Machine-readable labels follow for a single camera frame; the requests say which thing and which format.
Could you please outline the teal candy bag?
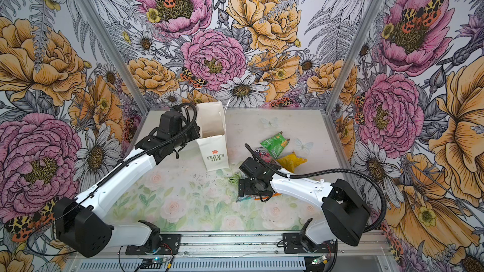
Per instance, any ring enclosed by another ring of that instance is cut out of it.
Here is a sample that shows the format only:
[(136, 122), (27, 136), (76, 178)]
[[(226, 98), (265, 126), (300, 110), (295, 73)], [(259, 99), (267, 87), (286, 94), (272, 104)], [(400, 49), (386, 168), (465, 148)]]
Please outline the teal candy bag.
[(253, 200), (254, 196), (239, 196), (236, 199), (236, 203), (241, 202), (241, 201), (246, 201), (246, 200)]

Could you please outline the white paper bag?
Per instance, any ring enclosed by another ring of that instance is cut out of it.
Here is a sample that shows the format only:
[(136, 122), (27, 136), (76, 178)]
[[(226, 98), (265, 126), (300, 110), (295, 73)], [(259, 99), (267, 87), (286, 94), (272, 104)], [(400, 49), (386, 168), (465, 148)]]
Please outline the white paper bag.
[(218, 102), (197, 104), (196, 122), (200, 137), (196, 140), (208, 172), (229, 167), (226, 139), (226, 109)]

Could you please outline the purple pink snack bag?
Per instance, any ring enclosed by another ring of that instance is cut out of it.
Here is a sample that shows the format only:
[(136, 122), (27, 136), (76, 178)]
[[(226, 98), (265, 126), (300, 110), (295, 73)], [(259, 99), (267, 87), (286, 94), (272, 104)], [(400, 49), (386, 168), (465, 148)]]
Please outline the purple pink snack bag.
[(264, 149), (263, 147), (258, 147), (256, 148), (255, 152), (267, 164), (276, 164), (276, 161), (273, 159), (267, 149)]

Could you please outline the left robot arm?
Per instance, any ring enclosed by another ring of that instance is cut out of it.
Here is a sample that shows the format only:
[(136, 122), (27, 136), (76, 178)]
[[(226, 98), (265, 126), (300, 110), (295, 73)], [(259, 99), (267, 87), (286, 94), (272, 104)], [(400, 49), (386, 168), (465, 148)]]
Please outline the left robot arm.
[(56, 239), (86, 258), (105, 248), (136, 246), (154, 254), (161, 247), (160, 228), (140, 220), (133, 225), (110, 225), (104, 219), (116, 201), (165, 158), (200, 137), (194, 105), (179, 105), (163, 113), (159, 125), (141, 139), (114, 169), (74, 198), (54, 206)]

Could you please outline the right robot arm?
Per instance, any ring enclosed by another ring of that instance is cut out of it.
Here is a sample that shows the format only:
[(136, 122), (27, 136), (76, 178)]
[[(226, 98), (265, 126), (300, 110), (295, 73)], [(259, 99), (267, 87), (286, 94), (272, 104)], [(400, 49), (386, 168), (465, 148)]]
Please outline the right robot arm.
[(276, 194), (288, 195), (323, 212), (323, 219), (308, 219), (298, 237), (289, 240), (309, 253), (335, 239), (358, 246), (367, 231), (371, 210), (345, 180), (316, 181), (253, 157), (239, 169), (245, 175), (239, 182), (239, 196), (257, 196), (265, 202)]

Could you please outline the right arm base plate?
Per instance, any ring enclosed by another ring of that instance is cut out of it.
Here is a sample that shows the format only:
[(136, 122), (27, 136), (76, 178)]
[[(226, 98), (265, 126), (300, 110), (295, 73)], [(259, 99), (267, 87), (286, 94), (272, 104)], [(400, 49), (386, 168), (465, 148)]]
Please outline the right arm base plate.
[(334, 241), (326, 241), (316, 245), (296, 232), (284, 232), (281, 242), (278, 243), (278, 247), (282, 248), (285, 254), (333, 254), (335, 246)]

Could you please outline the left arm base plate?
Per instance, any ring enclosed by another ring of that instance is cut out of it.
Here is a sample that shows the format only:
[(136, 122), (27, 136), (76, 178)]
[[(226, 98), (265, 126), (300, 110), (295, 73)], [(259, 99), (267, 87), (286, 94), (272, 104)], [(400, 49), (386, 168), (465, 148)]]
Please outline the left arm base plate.
[(128, 246), (125, 254), (128, 256), (177, 255), (181, 246), (181, 238), (181, 234), (160, 234), (158, 238), (143, 246)]

